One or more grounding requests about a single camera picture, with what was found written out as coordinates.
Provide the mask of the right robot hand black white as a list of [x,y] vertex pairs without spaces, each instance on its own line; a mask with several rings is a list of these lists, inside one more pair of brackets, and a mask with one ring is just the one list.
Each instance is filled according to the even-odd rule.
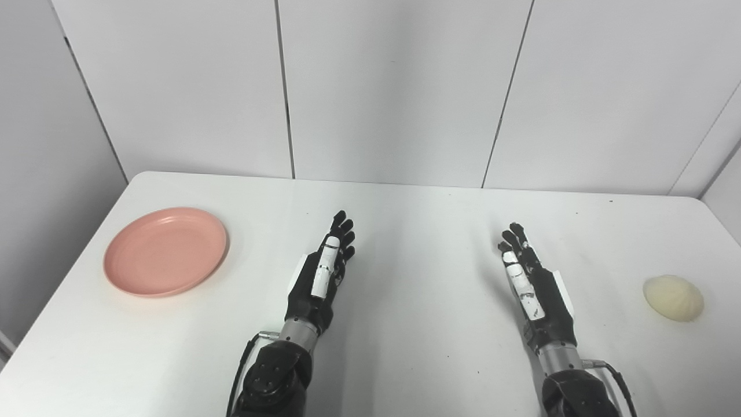
[[571,345],[578,341],[574,317],[556,276],[541,263],[524,227],[512,222],[497,245],[513,294],[524,314],[523,335],[527,346],[539,353],[551,343]]

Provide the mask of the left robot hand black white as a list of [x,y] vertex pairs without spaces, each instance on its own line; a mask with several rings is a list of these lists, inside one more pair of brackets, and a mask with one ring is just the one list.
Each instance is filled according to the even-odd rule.
[[341,210],[317,251],[308,254],[288,295],[286,320],[301,320],[322,335],[333,320],[333,302],[345,278],[347,262],[355,254],[354,221]]

